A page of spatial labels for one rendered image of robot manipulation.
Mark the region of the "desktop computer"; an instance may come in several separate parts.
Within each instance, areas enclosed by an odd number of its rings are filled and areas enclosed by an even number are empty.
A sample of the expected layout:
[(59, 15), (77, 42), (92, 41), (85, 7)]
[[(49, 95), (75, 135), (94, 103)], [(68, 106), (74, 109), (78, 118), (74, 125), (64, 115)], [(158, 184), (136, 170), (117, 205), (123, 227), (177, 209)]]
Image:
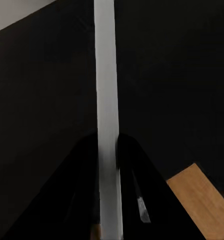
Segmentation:
[[(145, 206), (145, 202), (143, 200), (143, 197), (139, 198), (137, 200), (138, 207), (139, 207), (139, 213), (140, 213), (140, 219), (144, 223), (151, 223), (147, 208)], [(121, 240), (124, 240), (124, 235), (121, 236)]]

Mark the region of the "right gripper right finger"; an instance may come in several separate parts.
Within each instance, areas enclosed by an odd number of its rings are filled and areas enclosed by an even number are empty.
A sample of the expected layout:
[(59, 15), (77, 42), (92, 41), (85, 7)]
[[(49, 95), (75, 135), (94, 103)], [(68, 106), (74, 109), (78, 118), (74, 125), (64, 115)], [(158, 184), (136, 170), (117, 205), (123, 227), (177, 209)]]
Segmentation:
[[(119, 134), (123, 240), (206, 240), (140, 143)], [(151, 223), (141, 221), (132, 168)]]

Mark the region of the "pen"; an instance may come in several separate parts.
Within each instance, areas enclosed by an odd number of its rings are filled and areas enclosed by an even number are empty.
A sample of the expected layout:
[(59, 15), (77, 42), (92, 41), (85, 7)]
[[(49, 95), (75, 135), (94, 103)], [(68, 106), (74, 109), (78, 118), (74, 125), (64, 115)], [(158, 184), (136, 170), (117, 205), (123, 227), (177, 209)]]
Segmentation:
[(121, 240), (119, 112), (114, 0), (94, 0), (100, 240)]

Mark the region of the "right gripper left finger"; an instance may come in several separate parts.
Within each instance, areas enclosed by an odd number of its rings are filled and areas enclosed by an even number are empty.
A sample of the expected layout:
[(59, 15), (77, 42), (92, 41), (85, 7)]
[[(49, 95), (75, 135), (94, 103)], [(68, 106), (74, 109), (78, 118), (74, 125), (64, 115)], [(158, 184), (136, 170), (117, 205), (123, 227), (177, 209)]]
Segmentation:
[(2, 240), (90, 240), (97, 156), (97, 133), (79, 140)]

